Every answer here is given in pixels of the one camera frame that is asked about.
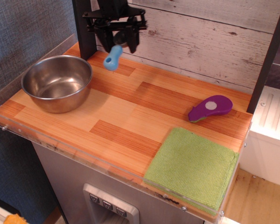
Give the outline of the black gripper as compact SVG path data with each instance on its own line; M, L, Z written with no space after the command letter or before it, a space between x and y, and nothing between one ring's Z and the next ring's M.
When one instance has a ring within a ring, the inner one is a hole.
M97 33L106 52L114 46L113 31L127 28L127 45L135 53L139 45L139 30L147 29L145 10L129 6L126 0L99 0L99 9L85 12L87 30Z

